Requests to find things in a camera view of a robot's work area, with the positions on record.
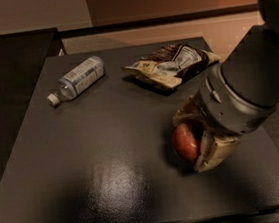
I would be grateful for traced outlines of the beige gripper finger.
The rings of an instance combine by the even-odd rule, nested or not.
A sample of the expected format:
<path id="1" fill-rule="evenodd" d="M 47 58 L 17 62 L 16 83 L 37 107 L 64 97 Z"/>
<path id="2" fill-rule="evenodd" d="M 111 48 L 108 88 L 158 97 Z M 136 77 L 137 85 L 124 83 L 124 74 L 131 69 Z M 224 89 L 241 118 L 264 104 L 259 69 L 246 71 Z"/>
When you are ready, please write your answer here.
<path id="1" fill-rule="evenodd" d="M 201 154 L 196 160 L 194 170 L 197 172 L 205 172 L 214 169 L 235 151 L 240 142 L 239 136 L 219 136 L 205 130 L 200 143 Z"/>
<path id="2" fill-rule="evenodd" d="M 198 94 L 187 97 L 172 117 L 175 127 L 187 120 L 202 121 L 204 118 Z"/>

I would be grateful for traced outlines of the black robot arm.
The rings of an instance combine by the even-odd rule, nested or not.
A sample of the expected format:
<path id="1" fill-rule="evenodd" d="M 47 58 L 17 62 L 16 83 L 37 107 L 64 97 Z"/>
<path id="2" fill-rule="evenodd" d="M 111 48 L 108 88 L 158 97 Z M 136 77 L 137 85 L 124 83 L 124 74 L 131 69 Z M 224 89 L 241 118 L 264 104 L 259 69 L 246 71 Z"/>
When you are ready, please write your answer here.
<path id="1" fill-rule="evenodd" d="M 251 27 L 226 61 L 209 69 L 173 117 L 173 125 L 195 125 L 202 135 L 193 161 L 197 172 L 226 160 L 279 103 L 279 0 L 258 0 L 258 8 L 264 23 Z"/>

